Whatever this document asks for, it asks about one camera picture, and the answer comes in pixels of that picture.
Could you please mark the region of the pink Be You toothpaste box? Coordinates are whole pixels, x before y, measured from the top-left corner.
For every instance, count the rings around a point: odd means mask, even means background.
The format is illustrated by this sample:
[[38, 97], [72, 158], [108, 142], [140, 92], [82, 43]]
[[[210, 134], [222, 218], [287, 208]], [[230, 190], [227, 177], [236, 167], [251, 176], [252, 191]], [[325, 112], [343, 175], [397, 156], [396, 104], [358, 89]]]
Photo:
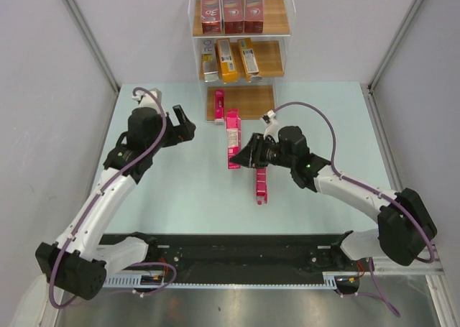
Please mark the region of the pink Be You toothpaste box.
[[214, 93], [214, 122], [215, 124], [224, 123], [224, 96], [223, 89], [217, 89]]

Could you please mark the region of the orange toothpaste box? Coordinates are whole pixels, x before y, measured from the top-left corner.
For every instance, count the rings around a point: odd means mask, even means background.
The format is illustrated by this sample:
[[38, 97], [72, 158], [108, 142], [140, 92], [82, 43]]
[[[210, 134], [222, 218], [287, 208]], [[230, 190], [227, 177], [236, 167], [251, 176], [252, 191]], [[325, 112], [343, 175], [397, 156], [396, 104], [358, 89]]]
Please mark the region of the orange toothpaste box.
[[216, 41], [216, 49], [222, 82], [224, 84], [237, 82], [238, 71], [230, 40], [218, 39]]
[[248, 83], [255, 83], [261, 81], [262, 77], [259, 75], [259, 66], [257, 63], [254, 45], [252, 40], [241, 38], [237, 40], [241, 61], [244, 66], [244, 74]]

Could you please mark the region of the silver gold R.O toothpaste box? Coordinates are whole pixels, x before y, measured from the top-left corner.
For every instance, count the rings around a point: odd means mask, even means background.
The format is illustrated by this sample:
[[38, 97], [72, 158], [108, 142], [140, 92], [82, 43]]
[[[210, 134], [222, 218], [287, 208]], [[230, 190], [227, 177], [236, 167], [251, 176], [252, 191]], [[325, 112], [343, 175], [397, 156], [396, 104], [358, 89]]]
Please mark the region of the silver gold R.O toothpaste box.
[[216, 59], [215, 39], [204, 39], [201, 43], [201, 59], [203, 79], [207, 83], [219, 79], [219, 69]]

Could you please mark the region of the red foil toothpaste box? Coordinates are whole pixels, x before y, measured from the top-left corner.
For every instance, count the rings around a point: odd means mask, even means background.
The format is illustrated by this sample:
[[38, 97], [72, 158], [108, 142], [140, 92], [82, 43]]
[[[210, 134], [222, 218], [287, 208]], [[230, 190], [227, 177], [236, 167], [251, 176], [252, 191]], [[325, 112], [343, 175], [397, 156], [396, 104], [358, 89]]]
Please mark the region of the red foil toothpaste box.
[[221, 32], [221, 1], [201, 0], [201, 26], [203, 34]]

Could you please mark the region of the red 3D toothpaste box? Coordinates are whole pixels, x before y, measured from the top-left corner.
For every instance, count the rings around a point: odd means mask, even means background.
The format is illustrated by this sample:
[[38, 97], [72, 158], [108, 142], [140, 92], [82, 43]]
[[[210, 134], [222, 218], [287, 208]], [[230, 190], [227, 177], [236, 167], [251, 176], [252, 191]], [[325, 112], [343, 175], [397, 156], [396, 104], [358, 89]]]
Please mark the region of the red 3D toothpaste box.
[[264, 20], [264, 0], [245, 0], [244, 32], [250, 34], [263, 33]]

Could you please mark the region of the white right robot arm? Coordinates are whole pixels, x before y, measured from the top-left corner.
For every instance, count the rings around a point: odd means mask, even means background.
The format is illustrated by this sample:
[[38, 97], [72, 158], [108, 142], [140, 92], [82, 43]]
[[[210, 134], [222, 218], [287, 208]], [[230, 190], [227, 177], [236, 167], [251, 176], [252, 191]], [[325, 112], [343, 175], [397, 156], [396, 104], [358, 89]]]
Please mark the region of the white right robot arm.
[[408, 266], [420, 259], [437, 234], [437, 228], [420, 195], [409, 188], [380, 190], [334, 171], [331, 161], [312, 153], [297, 126], [285, 126], [278, 138], [254, 133], [230, 162], [248, 168], [269, 165], [289, 169], [294, 183], [336, 198], [372, 219], [377, 228], [348, 231], [331, 253], [339, 270], [349, 270], [357, 260], [387, 256]]

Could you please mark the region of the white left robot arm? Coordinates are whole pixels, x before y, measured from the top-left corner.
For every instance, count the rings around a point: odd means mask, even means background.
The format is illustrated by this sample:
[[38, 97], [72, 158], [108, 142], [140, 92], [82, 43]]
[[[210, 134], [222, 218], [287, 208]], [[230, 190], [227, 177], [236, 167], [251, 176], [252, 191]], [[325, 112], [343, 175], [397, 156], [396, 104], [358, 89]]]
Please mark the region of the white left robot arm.
[[157, 107], [138, 107], [132, 111], [127, 130], [108, 153], [100, 179], [77, 216], [54, 243], [38, 246], [35, 256], [49, 282], [53, 307], [66, 307], [56, 301], [55, 288], [73, 294], [74, 298], [91, 300], [107, 278], [128, 267], [175, 270], [160, 259], [157, 239], [140, 232], [98, 249], [114, 214], [150, 169], [157, 152], [194, 138], [196, 126], [183, 108], [176, 105], [172, 109], [177, 125]]

